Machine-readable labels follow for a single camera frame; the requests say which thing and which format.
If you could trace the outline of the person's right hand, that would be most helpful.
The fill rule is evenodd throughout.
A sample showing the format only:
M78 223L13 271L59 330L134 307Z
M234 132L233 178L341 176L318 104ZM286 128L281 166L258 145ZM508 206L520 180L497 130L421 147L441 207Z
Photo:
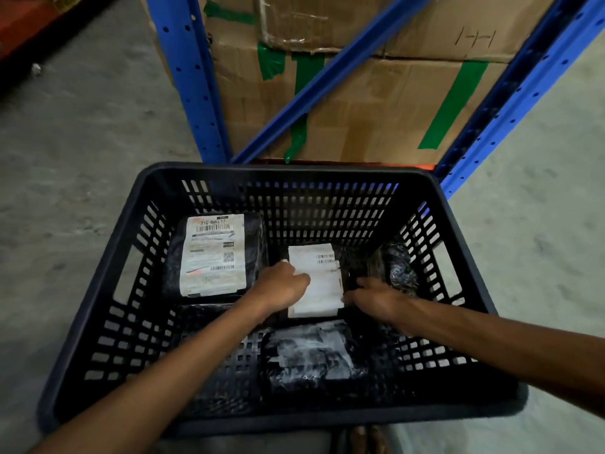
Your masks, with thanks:
M375 320L403 332L422 318L418 303L402 292L379 280L379 295L372 310L361 310Z

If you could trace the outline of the person's left hand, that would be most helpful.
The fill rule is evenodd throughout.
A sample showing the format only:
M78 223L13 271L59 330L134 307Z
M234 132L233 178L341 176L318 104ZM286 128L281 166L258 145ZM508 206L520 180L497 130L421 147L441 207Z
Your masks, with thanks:
M287 310L301 298L288 298L284 289L280 262L265 268L256 283L243 297L243 302L250 305L259 321L265 321L273 314Z

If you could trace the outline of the small black parcel white label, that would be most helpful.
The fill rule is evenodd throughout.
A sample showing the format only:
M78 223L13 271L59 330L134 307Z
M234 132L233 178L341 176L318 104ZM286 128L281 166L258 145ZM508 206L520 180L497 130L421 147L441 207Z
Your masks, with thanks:
M295 274L310 277L303 296L284 315L289 321L337 318L345 307L344 293L357 288L359 276L367 275L363 254L336 243L282 245L276 254L295 268Z

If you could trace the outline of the person's right forearm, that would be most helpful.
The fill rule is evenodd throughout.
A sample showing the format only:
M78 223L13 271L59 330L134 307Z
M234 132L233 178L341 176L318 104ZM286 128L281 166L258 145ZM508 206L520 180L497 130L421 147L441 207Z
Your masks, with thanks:
M420 299L398 305L410 334L462 352L605 420L605 338Z

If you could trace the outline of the person's left forearm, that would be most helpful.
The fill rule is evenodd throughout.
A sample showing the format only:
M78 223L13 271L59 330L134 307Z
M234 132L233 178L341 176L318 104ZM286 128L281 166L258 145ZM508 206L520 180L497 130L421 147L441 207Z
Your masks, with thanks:
M196 336L48 435L27 454L142 454L243 338L280 307L246 295Z

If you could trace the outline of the black bubble-wrapped parcel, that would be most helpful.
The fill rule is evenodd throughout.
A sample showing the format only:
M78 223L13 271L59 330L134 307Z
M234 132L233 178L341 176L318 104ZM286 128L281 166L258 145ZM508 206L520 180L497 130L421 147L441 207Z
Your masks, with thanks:
M412 258L400 238L380 245L368 260L368 274L410 297L416 297L419 280Z

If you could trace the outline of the black parcel with clear tape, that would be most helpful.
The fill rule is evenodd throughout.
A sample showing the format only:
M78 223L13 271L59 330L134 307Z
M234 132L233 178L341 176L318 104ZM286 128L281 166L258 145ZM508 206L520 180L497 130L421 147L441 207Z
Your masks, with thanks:
M370 368L345 320L271 330L262 340L260 376L273 397L340 399L357 396Z

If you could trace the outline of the large black parcel white label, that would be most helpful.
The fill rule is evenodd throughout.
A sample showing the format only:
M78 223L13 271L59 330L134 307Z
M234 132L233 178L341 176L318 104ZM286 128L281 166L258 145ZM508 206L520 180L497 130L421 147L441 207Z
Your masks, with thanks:
M257 212L192 215L170 238L162 296L229 299L246 293L268 267L268 239Z

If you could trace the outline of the orange rack beam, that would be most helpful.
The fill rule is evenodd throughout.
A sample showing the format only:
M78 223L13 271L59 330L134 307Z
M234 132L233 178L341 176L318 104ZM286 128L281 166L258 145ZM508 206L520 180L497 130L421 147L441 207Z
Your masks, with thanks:
M435 170L437 165L434 164L393 164L393 163L380 163L380 162L361 162L361 161L315 161L315 160L292 160L286 163L283 159L273 158L261 158L254 159L250 162L251 165L290 165L290 166L329 166L329 167L411 167L423 169L425 171L432 172Z

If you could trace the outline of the person's foot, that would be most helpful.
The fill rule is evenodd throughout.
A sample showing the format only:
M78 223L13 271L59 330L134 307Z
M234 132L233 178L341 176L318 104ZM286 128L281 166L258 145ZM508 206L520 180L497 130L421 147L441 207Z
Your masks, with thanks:
M381 427L356 426L348 430L349 454L393 454Z

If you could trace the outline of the black plastic slotted basket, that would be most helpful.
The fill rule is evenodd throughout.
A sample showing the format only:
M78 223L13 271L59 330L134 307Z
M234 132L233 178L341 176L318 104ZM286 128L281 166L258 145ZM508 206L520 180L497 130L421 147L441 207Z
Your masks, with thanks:
M401 235L418 294L497 311L435 178L412 167L208 165L164 162L137 177L49 375L37 409L45 434L215 320L218 301L162 297L170 237L190 215L258 212L270 262L289 245L335 243L369 257ZM273 318L241 341L164 437L202 437L514 415L527 385L424 338L406 338L346 309L369 366L355 389L269 394L261 343Z

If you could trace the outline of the large cardboard box green tape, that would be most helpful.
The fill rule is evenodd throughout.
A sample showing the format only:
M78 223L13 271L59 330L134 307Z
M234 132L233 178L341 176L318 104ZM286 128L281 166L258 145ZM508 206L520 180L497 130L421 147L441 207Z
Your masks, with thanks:
M335 56L258 41L253 0L198 1L235 155ZM436 165L506 67L369 58L259 158Z

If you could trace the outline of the blue perforated rack upright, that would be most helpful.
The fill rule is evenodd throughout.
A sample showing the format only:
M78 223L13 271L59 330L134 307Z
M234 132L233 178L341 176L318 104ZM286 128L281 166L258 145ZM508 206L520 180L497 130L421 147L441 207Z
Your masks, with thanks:
M204 163L225 165L231 144L198 0L146 0Z
M467 181L605 29L605 0L555 0L433 170L446 198Z

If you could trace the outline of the cardboard box with clear tape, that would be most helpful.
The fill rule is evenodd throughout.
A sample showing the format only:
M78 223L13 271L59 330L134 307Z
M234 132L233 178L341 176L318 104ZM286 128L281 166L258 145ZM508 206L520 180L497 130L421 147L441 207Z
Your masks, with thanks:
M289 52L338 52L394 0L254 0L259 38ZM374 53L508 63L555 0L432 0Z

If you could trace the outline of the red-orange rack beam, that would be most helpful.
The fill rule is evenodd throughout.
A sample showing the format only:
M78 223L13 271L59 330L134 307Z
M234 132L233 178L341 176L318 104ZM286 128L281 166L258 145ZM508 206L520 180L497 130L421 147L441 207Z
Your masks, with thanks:
M0 0L0 63L48 31L87 22L115 0Z

